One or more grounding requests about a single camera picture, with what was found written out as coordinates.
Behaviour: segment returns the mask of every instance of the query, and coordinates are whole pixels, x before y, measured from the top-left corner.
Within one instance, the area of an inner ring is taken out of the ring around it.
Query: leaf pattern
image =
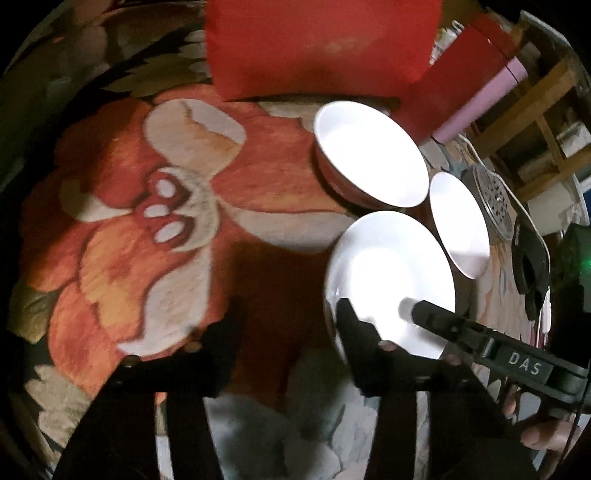
[[[141,98],[155,95],[178,85],[198,83],[207,75],[190,69],[194,60],[176,53],[166,53],[146,59],[145,64],[128,70],[129,75],[103,87],[109,92],[130,92]]]
[[[15,393],[9,393],[8,397],[17,425],[33,451],[48,465],[57,463],[54,452],[47,443],[47,440],[45,440],[45,437],[25,404]]]
[[[64,448],[90,405],[90,399],[51,365],[37,365],[35,372],[39,380],[29,380],[25,390],[43,409],[39,414],[39,428]]]
[[[46,334],[57,296],[56,291],[43,293],[19,280],[10,298],[8,330],[30,343],[37,343]]]

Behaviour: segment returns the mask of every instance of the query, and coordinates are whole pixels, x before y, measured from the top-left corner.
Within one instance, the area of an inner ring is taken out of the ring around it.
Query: white dish
[[[423,155],[402,127],[375,108],[328,103],[316,114],[314,134],[326,160],[370,197],[396,207],[414,207],[427,197]]]
[[[452,272],[439,243],[423,225],[398,212],[370,213],[349,227],[331,256],[324,296],[327,326],[343,359],[334,326],[342,297],[382,340],[428,358],[439,358],[446,341],[401,316],[401,302],[428,300],[451,312],[456,307]]]
[[[431,179],[429,201],[441,242],[457,269],[468,278],[486,270],[491,246],[486,222],[470,190],[453,175]]]

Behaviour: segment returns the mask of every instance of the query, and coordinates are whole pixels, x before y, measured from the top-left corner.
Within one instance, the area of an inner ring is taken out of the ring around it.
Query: fabric
[[[310,132],[317,110],[340,98],[225,102],[205,51],[201,24],[173,32],[84,87],[46,143],[24,145],[25,168],[53,170],[28,186],[22,249],[10,253],[20,257],[15,419],[52,470],[124,355],[166,356],[197,340],[238,292],[251,312],[243,349],[228,389],[205,401],[225,479],[361,480],[378,402],[352,384],[322,305],[332,245],[356,217],[319,177]],[[42,76],[21,70],[40,53],[15,65],[13,80],[44,92]],[[43,108],[23,102],[7,118],[20,130]],[[459,172],[462,155],[447,167]],[[481,323],[519,336],[510,245],[492,248],[477,297]],[[158,466],[172,480],[167,399],[155,402]],[[417,480],[427,474],[427,404],[418,395]]]
[[[440,0],[210,0],[213,82],[226,100],[399,96],[429,68],[440,10]]]

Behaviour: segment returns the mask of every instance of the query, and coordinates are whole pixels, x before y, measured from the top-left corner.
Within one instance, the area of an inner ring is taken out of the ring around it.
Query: finger
[[[521,443],[535,450],[548,449],[561,452],[566,446],[573,424],[564,420],[547,420],[529,427],[521,434]],[[576,427],[573,444],[580,436]]]
[[[505,414],[505,416],[508,417],[515,413],[520,396],[521,390],[519,390],[516,386],[513,385],[509,390],[509,394],[505,398],[505,401],[503,402],[503,413]]]

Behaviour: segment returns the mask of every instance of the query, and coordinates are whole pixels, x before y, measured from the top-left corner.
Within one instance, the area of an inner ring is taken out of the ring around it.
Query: metal grater
[[[513,222],[509,217],[509,197],[503,184],[482,165],[472,165],[463,175],[486,221],[491,243],[509,242],[513,238]]]

